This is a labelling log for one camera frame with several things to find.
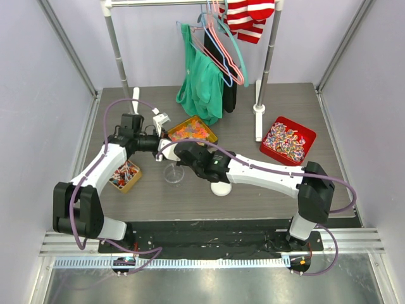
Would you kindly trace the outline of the gold tin star candies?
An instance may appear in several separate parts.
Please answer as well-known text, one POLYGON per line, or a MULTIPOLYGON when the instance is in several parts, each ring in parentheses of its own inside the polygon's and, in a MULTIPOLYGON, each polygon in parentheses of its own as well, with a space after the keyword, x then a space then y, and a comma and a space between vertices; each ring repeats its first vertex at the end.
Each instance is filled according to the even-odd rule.
POLYGON ((218 142, 218 137, 215 133, 197 115, 186 119, 170 129, 168 136, 172 141, 193 138, 215 144, 218 142))

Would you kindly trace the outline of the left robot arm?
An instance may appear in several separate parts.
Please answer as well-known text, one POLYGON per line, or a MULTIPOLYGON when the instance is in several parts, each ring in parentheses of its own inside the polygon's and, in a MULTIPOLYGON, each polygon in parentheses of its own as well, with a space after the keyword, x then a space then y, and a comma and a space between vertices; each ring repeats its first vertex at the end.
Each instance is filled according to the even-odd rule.
POLYGON ((123 114, 114 134, 104 140, 96 158, 70 182, 59 182, 53 191, 53 229, 85 239, 109 239, 122 253, 135 244, 132 225, 104 215, 99 195, 115 171, 136 152, 158 152, 166 113, 153 117, 155 131, 142 131, 144 117, 123 114))

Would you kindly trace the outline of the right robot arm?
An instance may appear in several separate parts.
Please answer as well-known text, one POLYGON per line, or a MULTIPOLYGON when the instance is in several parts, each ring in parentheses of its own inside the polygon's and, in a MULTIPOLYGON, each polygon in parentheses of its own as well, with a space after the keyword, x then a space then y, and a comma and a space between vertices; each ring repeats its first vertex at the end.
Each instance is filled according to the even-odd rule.
POLYGON ((231 151, 209 151, 206 145, 183 141, 174 145, 178 164, 190 167, 200 178, 211 183, 217 196, 228 195, 234 184, 263 187, 297 200, 297 212, 292 217, 285 244, 292 250, 307 245, 311 231, 328 221, 335 185, 306 174, 323 175, 323 168, 309 162, 306 167, 283 167, 250 160, 231 151))

